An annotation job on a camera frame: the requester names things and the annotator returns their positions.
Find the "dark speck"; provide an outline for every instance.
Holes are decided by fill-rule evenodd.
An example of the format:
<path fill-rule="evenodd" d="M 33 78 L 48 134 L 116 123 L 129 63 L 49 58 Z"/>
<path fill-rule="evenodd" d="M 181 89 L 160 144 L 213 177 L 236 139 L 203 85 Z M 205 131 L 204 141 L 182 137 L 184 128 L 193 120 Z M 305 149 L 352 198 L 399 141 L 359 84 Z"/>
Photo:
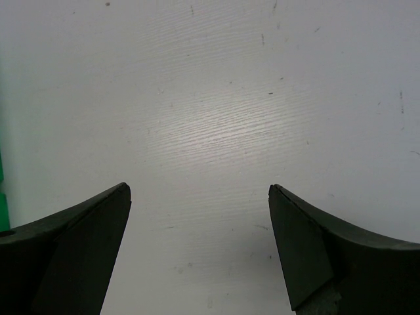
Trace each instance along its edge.
<path fill-rule="evenodd" d="M 266 226 L 263 225 L 254 225 L 256 228 L 263 228 L 264 230 L 268 231 L 268 228 Z"/>
<path fill-rule="evenodd" d="M 402 90 L 400 90 L 401 114 L 404 114 L 404 102 L 402 100 Z"/>

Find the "white wood grain surface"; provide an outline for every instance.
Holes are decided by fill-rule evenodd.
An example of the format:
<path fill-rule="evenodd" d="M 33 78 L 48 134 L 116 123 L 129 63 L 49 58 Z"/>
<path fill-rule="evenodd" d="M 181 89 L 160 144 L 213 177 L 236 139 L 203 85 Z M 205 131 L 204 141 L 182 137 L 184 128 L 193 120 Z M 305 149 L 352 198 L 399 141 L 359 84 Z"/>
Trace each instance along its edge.
<path fill-rule="evenodd" d="M 0 3 L 12 225 L 125 181 L 103 314 L 291 314 L 275 182 L 420 242 L 417 0 Z"/>

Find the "green object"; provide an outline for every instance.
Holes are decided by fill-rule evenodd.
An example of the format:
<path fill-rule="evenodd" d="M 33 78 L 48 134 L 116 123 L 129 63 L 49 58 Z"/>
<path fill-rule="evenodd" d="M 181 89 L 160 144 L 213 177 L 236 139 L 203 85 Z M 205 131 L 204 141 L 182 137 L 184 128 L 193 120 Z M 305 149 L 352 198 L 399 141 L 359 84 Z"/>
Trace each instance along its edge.
<path fill-rule="evenodd" d="M 3 167 L 1 166 L 1 155 L 0 155 L 0 183 L 4 179 Z M 9 212 L 7 211 L 7 200 L 6 195 L 0 193 L 0 232 L 10 230 L 11 226 L 9 223 Z"/>

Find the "white surface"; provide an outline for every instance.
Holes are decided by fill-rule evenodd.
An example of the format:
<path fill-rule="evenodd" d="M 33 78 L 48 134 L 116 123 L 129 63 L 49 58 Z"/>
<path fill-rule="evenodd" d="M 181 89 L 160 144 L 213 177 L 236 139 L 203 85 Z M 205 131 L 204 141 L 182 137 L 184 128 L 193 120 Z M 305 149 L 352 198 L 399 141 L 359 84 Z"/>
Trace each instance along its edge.
<path fill-rule="evenodd" d="M 270 184 L 420 242 L 419 9 L 2 1 L 12 224 L 126 181 L 103 314 L 290 314 Z"/>

